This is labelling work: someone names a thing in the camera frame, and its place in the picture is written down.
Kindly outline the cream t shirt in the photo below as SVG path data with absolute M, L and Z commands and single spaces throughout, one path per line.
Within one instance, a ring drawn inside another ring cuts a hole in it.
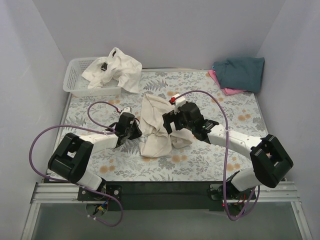
M 173 130 L 168 134 L 163 126 L 163 114 L 174 107 L 164 98 L 145 94 L 142 99 L 139 128 L 146 138 L 139 144 L 140 155 L 147 158 L 168 157 L 172 148 L 181 149 L 193 143 L 193 136 L 187 129 Z

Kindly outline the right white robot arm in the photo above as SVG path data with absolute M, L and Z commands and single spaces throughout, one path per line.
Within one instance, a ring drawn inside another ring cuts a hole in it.
M 189 130 L 197 140 L 232 150 L 251 161 L 251 168 L 234 173 L 219 188 L 229 199 L 237 199 L 245 191 L 260 185 L 275 188 L 294 166 L 274 135 L 259 137 L 226 130 L 217 121 L 205 119 L 195 103 L 186 102 L 178 110 L 163 114 L 162 118 L 169 134 L 173 132 L 171 125 L 174 125 L 177 131 Z

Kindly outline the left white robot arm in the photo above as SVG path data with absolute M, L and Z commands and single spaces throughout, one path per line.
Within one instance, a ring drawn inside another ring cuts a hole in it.
M 106 187 L 100 176 L 87 169 L 91 154 L 115 149 L 127 140 L 142 136 L 135 116 L 130 112 L 122 112 L 115 124 L 112 134 L 75 135 L 67 133 L 48 162 L 48 169 L 68 180 L 89 189 L 95 200 L 106 196 Z

